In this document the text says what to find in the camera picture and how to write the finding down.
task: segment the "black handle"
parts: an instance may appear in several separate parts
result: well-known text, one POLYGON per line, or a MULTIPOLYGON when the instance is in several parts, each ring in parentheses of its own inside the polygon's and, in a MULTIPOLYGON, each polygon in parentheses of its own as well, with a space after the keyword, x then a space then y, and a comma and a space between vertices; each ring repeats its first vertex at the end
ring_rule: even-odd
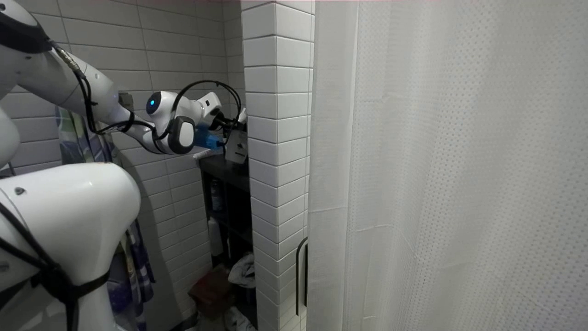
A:
POLYGON ((303 241, 299 241, 296 248, 296 316, 299 314, 299 303, 307 307, 307 302, 308 302, 308 239, 305 237, 303 241))

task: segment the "white tiled column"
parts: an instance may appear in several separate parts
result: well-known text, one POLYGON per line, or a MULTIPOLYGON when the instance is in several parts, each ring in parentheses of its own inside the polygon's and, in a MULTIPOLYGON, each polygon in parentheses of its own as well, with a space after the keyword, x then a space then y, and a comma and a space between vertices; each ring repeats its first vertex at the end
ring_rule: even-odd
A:
POLYGON ((296 316, 296 248, 307 235, 314 0, 242 0, 244 90, 261 331, 296 316))

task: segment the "shower curtain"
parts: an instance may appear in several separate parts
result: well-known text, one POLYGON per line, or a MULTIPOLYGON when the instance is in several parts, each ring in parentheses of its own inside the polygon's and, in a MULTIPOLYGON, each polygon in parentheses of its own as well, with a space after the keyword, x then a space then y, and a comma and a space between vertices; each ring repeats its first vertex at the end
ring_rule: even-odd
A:
POLYGON ((586 331, 588 2, 316 7, 308 331, 586 331))

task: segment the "shelf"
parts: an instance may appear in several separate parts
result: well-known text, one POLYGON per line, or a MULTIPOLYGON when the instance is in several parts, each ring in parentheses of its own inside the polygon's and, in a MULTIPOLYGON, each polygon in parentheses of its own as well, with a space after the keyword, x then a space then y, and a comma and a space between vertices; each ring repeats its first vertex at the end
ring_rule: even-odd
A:
POLYGON ((244 193, 250 193, 248 166, 233 164, 224 156, 206 156, 198 160, 200 171, 215 177, 217 180, 235 186, 244 193))
POLYGON ((229 217, 226 213, 211 213, 213 219, 218 223, 218 226, 222 226, 224 230, 228 230, 229 234, 237 235, 240 241, 253 245, 251 241, 251 228, 237 228, 235 224, 229 223, 229 217))

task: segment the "white robot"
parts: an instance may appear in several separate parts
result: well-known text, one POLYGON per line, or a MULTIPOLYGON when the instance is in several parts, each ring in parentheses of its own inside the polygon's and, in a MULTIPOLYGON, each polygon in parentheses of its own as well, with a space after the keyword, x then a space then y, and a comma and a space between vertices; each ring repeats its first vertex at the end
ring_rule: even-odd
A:
MULTIPOLYGON (((147 101, 150 121, 136 118, 117 103, 108 77, 55 46, 14 0, 2 0, 0 99, 14 86, 81 114, 93 132, 123 132, 150 153, 189 153, 194 123, 237 123, 220 116, 213 92, 196 101, 183 97, 189 86, 180 94, 156 92, 147 101)), ((18 140, 0 109, 0 167, 18 140)), ((104 280, 138 210, 136 182, 114 164, 62 166, 0 180, 0 292, 31 280, 66 305, 68 331, 115 329, 104 280)))

